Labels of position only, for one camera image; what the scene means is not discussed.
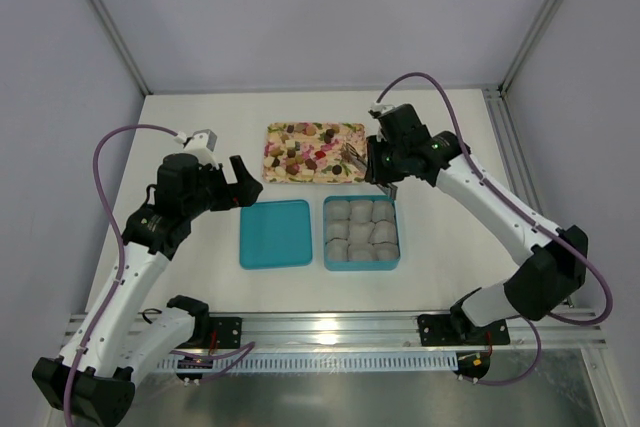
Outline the metal tongs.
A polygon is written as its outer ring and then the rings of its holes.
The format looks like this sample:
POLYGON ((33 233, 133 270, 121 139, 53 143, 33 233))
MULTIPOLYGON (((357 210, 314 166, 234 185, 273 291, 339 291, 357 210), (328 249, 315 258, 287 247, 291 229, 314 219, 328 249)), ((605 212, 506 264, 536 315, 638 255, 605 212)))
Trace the metal tongs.
MULTIPOLYGON (((367 162, 357 150, 349 143, 345 143, 341 148, 341 156, 344 161, 352 164, 355 168, 361 171, 363 174, 367 171, 367 162)), ((391 200, 395 201, 397 198, 398 187, 393 184, 376 184, 376 187, 391 200)))

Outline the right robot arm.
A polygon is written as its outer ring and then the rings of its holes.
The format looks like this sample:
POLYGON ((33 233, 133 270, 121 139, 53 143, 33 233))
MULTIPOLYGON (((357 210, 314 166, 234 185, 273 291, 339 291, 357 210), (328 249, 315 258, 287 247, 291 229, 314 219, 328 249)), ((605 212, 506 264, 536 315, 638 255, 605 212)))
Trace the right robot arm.
POLYGON ((531 210, 486 173, 458 131, 431 134, 412 105, 376 103, 369 113, 379 130, 367 139, 366 181, 427 182, 465 207, 517 266, 509 278, 451 307, 450 324, 461 340, 479 337, 507 318, 538 321, 584 285, 588 238, 579 227, 562 229, 531 210))

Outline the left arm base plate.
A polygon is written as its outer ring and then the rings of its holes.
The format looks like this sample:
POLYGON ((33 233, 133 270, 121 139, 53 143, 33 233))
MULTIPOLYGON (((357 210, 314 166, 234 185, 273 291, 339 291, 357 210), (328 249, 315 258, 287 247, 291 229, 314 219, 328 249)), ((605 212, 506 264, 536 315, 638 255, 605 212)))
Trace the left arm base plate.
POLYGON ((241 317, 211 316, 205 345, 211 350, 238 349, 242 345, 241 317))

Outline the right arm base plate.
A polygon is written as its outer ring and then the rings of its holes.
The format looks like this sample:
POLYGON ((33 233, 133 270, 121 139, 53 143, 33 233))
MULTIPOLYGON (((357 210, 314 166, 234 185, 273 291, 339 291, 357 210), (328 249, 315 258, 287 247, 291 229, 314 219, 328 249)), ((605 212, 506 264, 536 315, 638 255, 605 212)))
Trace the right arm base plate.
POLYGON ((423 347, 506 346, 511 342, 505 320, 477 327, 451 313, 421 314, 417 328, 423 347))

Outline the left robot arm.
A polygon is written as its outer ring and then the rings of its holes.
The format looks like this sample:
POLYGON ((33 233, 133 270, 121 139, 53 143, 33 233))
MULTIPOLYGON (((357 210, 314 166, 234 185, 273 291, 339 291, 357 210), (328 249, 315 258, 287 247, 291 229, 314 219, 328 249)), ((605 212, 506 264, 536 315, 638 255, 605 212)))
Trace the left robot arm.
POLYGON ((116 426, 133 403, 136 388, 169 353, 201 341, 209 307, 176 296, 159 319, 136 337, 129 331, 149 291, 169 266, 192 222, 203 213, 250 207, 263 190, 241 157, 230 159, 236 180, 220 165, 203 164, 187 153, 164 158, 154 200, 127 220, 111 277, 69 343, 55 358, 41 358, 32 378, 66 422, 80 417, 116 426))

